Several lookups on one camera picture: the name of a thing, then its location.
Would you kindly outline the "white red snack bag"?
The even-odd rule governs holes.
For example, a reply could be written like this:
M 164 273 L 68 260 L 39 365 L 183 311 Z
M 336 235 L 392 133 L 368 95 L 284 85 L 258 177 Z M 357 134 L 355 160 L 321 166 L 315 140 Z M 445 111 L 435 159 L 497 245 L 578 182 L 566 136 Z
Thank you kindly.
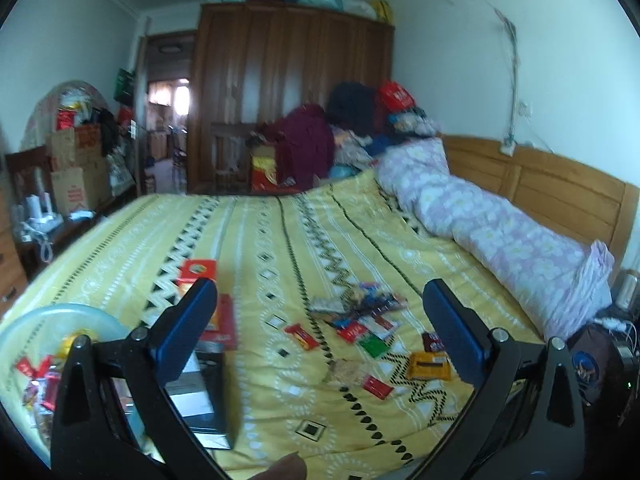
M 358 318 L 358 323 L 381 340 L 390 338 L 399 328 L 398 322 L 390 320 L 384 315 L 363 315 L 361 318 Z

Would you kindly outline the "wooden wardrobe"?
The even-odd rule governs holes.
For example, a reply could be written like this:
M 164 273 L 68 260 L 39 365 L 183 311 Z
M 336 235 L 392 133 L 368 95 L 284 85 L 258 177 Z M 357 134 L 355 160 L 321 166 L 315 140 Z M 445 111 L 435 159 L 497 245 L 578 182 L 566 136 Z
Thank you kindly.
M 219 138 L 272 122 L 305 103 L 326 105 L 343 81 L 390 79 L 394 26 L 296 4 L 201 7 L 192 58 L 188 190 L 216 193 Z

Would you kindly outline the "orange snack packet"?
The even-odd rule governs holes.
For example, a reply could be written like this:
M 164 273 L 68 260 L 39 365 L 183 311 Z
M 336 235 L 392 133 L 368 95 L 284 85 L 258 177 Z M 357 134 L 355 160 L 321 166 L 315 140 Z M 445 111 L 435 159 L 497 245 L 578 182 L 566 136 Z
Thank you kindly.
M 450 380 L 451 363 L 445 352 L 412 352 L 407 378 L 410 380 Z

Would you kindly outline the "green snack packet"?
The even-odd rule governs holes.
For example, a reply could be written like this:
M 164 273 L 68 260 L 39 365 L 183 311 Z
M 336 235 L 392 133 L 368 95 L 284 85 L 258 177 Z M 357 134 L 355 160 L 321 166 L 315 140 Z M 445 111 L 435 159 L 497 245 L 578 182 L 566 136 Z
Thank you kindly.
M 372 359 L 380 358 L 390 351 L 390 346 L 383 339 L 373 334 L 360 337 L 357 340 L 357 344 Z

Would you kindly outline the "maroon clothes pile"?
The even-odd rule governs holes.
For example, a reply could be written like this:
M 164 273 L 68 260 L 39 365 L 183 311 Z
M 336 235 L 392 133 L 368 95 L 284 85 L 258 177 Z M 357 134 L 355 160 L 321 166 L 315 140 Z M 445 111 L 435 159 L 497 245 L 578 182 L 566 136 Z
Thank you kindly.
M 307 191 L 314 179 L 326 178 L 334 163 L 335 141 L 324 109 L 304 104 L 259 132 L 274 146 L 276 177 L 280 186 Z

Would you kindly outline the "black box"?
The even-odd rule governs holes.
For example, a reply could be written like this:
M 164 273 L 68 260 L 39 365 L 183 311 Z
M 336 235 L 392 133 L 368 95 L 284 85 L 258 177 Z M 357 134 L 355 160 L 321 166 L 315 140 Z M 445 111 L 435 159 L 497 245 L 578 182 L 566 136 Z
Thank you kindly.
M 222 353 L 193 352 L 180 376 L 168 382 L 165 390 L 203 448 L 214 451 L 233 448 Z

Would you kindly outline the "clear glass bowl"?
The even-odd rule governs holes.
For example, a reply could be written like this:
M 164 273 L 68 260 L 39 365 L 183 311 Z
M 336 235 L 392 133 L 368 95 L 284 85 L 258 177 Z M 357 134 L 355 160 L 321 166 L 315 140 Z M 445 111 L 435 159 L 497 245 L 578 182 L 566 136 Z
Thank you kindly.
M 1 330 L 1 405 L 25 442 L 45 465 L 50 464 L 49 447 L 41 439 L 34 415 L 23 405 L 23 392 L 29 378 L 15 365 L 28 359 L 38 367 L 47 356 L 62 348 L 65 337 L 81 333 L 96 340 L 125 338 L 127 327 L 111 315 L 81 304 L 60 304 L 32 310 L 9 322 Z

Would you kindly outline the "wooden chair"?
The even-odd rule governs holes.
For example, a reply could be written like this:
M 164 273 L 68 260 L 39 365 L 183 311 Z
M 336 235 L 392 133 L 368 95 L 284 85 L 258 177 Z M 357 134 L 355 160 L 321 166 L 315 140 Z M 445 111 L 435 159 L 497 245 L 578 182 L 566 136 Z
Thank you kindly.
M 254 129 L 254 124 L 213 122 L 210 125 L 215 194 L 246 195 L 250 192 L 252 160 L 247 142 Z

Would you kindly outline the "cardboard box upper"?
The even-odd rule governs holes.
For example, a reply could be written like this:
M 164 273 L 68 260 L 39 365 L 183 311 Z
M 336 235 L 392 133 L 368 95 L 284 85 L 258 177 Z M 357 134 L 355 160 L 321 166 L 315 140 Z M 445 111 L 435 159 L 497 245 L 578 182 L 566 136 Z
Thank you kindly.
M 55 131 L 48 149 L 53 171 L 89 165 L 102 157 L 101 127 L 92 124 Z

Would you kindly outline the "wooden headboard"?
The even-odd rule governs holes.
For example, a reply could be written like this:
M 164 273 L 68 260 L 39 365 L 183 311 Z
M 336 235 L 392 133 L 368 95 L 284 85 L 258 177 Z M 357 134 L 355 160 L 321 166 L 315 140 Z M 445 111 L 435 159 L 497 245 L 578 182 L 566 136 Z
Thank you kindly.
M 552 231 L 584 244 L 600 240 L 616 274 L 636 218 L 639 189 L 550 152 L 519 146 L 509 156 L 495 140 L 444 136 L 450 172 L 500 195 Z

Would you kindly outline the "cardboard box lower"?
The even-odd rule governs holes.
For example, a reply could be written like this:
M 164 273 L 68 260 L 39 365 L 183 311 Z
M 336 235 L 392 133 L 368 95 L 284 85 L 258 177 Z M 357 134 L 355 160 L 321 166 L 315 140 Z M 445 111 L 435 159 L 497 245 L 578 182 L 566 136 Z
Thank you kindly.
M 55 203 L 63 217 L 75 211 L 96 210 L 112 196 L 105 162 L 55 171 L 51 178 Z

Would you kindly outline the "dark red chip bag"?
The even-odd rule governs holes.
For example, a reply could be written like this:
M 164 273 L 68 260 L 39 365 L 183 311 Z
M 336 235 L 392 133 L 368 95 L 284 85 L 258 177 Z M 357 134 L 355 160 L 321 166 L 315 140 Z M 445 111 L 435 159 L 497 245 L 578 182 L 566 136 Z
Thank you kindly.
M 445 346 L 436 333 L 424 332 L 422 334 L 422 342 L 425 352 L 438 353 L 445 351 Z

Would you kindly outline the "flat red box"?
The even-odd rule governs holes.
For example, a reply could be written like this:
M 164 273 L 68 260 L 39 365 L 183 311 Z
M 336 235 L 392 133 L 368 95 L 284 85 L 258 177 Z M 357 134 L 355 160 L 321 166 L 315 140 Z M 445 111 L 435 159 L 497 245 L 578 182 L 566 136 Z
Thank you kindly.
M 236 336 L 233 301 L 230 295 L 220 294 L 214 316 L 202 333 L 202 341 L 221 344 L 226 351 L 238 348 Z

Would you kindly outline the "cardboard box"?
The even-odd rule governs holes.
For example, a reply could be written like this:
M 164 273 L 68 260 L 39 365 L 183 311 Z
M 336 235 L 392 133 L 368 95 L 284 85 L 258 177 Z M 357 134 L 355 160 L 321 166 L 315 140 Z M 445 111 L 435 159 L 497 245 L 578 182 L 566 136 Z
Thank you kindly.
M 92 124 L 55 131 L 48 149 L 53 171 L 89 165 L 102 157 L 101 127 Z
M 55 203 L 63 217 L 75 211 L 96 210 L 112 196 L 105 162 L 55 171 L 51 178 Z

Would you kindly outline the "yellow patterned bedspread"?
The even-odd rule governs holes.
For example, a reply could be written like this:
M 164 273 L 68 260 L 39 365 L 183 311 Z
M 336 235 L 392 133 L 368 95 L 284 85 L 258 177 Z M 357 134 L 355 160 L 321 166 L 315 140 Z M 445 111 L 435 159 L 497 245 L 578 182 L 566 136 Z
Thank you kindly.
M 233 448 L 216 461 L 235 479 L 288 453 L 313 479 L 373 479 L 427 456 L 469 399 L 458 378 L 412 382 L 409 356 L 431 323 L 422 290 L 441 278 L 489 326 L 538 334 L 496 279 L 451 240 L 416 232 L 372 174 L 288 197 L 149 195 L 57 256 L 2 318 L 83 304 L 134 328 L 178 299 L 184 260 L 217 261 L 238 348 L 226 356 Z M 310 314 L 320 298 L 378 283 L 408 299 L 390 351 L 372 359 Z M 380 400 L 371 375 L 394 388 Z

